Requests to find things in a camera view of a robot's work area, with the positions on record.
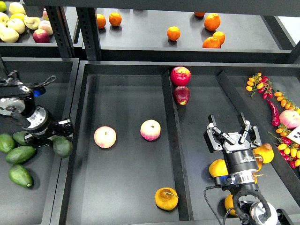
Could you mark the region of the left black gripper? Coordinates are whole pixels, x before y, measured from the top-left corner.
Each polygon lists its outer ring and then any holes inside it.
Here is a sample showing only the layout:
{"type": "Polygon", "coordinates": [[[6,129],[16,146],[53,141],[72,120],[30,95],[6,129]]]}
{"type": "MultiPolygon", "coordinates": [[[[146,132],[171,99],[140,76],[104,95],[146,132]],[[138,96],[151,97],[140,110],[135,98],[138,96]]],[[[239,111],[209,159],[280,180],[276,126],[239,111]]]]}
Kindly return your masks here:
{"type": "Polygon", "coordinates": [[[36,106],[33,112],[24,115],[26,125],[23,129],[24,142],[35,148],[49,146],[58,139],[73,140],[74,126],[70,117],[56,121],[54,117],[42,106],[36,106]]]}

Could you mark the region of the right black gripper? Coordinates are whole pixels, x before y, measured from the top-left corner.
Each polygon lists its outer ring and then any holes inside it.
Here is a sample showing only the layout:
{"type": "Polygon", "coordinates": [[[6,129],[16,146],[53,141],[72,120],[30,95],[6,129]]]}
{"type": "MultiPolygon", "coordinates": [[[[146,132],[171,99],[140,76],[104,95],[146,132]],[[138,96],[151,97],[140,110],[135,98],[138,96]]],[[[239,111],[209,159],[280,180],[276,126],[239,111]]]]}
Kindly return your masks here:
{"type": "Polygon", "coordinates": [[[240,133],[227,134],[221,131],[212,114],[208,116],[208,120],[209,124],[203,137],[210,153],[223,150],[228,173],[256,172],[258,164],[251,148],[262,145],[258,127],[252,126],[242,112],[238,115],[240,133]]]}

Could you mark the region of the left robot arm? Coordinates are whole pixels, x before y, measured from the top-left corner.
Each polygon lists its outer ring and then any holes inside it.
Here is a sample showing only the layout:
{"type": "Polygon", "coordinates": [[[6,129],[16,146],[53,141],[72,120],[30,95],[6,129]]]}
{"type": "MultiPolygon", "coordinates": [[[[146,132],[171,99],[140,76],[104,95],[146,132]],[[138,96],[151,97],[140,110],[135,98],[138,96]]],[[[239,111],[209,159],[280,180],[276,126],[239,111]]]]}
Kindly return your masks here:
{"type": "Polygon", "coordinates": [[[59,137],[71,141],[75,132],[71,119],[58,121],[35,102],[35,98],[45,93],[45,86],[54,82],[56,76],[52,75],[44,82],[23,83],[19,72],[9,72],[3,60],[0,60],[0,68],[4,73],[0,77],[0,114],[8,116],[25,131],[23,142],[40,147],[59,137]]]}

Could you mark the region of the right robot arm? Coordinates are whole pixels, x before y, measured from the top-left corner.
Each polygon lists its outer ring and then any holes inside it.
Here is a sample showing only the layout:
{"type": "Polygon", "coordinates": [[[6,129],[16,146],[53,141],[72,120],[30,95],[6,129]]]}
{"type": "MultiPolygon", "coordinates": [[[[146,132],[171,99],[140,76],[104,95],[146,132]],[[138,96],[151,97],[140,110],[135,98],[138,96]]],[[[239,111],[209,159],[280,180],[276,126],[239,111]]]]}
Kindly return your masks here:
{"type": "Polygon", "coordinates": [[[239,115],[241,130],[226,133],[221,131],[213,115],[203,134],[210,153],[222,152],[223,159],[209,166],[215,180],[215,188],[230,192],[232,203],[226,210],[228,216],[234,212],[243,225],[291,225],[292,221],[283,209],[275,209],[261,194],[255,182],[262,165],[262,156],[254,149],[262,145],[259,131],[239,115]]]}

